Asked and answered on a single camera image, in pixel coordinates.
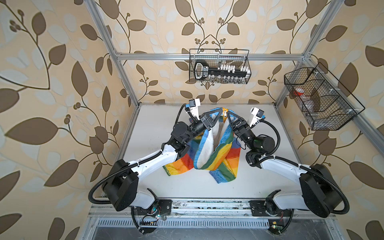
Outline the rainbow coloured jacket white lining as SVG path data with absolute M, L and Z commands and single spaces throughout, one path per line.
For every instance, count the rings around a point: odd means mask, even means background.
M 168 176 L 183 174 L 191 169 L 209 171 L 215 181 L 228 183 L 236 179 L 241 145 L 237 143 L 226 114 L 223 113 L 211 130 L 205 130 L 187 143 L 187 153 L 175 162 L 163 166 Z

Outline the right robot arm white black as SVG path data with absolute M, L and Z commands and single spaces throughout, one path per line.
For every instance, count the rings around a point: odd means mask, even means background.
M 330 171 L 319 164 L 302 165 L 277 156 L 281 144 L 279 131 L 266 121 L 262 110 L 253 108 L 251 114 L 246 121 L 231 110 L 227 112 L 231 129 L 249 150 L 248 165 L 274 172 L 300 187 L 296 191 L 275 190 L 269 194 L 265 199 L 267 212 L 273 215 L 276 210 L 303 210 L 321 218 L 347 214 L 349 200 Z

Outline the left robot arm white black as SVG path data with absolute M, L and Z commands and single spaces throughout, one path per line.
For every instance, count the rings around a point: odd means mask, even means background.
M 91 188 L 88 200 L 96 205 L 111 204 L 118 212 L 128 207 L 155 209 L 157 196 L 152 190 L 140 191 L 140 181 L 186 155 L 190 149 L 189 143 L 205 131 L 211 130 L 223 113 L 224 109 L 216 108 L 199 117 L 192 116 L 190 125 L 176 121 L 170 139 L 158 151 L 136 161 L 126 162 L 120 159 L 115 162 L 109 174 Z

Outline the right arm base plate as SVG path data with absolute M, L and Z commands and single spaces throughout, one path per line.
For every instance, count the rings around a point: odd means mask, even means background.
M 253 217 L 290 217 L 292 210 L 281 210 L 273 201 L 252 200 L 249 201 Z

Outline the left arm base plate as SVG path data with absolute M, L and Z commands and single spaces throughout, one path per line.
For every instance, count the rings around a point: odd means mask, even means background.
M 170 199 L 155 199 L 147 209 L 141 207 L 133 207 L 133 209 L 139 216 L 163 216 L 171 213 L 172 202 Z

